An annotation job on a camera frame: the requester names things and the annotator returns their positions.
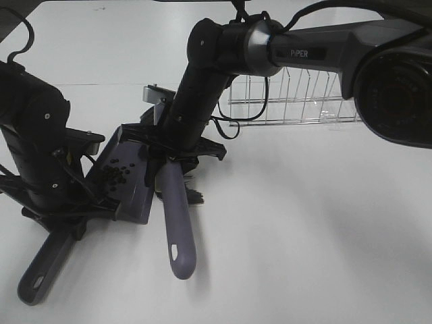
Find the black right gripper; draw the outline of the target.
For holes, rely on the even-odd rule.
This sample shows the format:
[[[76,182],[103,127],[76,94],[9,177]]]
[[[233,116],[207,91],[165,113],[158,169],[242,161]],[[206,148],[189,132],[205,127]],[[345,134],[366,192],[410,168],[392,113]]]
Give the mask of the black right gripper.
[[[122,124],[120,140],[148,146],[154,155],[167,155],[176,158],[182,175],[196,169],[197,157],[212,156],[220,161],[225,157],[223,144],[203,138],[196,124],[192,129],[183,128],[172,120],[161,119],[161,124],[154,124],[154,112],[146,111],[138,123]],[[149,158],[146,164],[145,185],[153,186],[159,170],[165,165],[164,159]]]

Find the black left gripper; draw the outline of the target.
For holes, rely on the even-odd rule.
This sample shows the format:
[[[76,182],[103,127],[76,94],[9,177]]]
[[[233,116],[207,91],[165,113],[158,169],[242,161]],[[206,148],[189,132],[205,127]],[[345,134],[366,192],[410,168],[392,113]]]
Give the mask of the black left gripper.
[[[84,236],[89,219],[115,219],[119,201],[84,175],[81,157],[71,152],[66,139],[51,153],[40,153],[10,130],[3,130],[7,147],[18,168],[1,168],[1,192],[22,205],[22,214],[48,231],[70,227],[74,240]]]

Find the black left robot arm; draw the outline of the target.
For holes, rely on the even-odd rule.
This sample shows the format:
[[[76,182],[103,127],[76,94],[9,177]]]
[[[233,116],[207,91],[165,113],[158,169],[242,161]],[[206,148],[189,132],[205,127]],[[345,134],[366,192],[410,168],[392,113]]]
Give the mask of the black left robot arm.
[[[1,64],[1,134],[18,169],[1,168],[1,192],[49,232],[81,240],[87,221],[115,204],[81,164],[105,137],[67,128],[69,115],[70,102],[57,88],[17,63]]]

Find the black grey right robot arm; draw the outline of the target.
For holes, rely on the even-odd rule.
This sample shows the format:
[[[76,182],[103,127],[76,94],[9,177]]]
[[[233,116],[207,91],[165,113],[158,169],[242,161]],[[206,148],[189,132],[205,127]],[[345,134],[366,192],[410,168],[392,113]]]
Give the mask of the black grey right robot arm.
[[[149,146],[144,182],[167,157],[222,157],[202,138],[222,94],[240,75],[274,76],[284,67],[336,73],[343,99],[392,143],[431,147],[431,28],[403,19],[283,31],[276,21],[220,25],[199,21],[190,33],[188,65],[156,126],[124,125],[121,138]]]

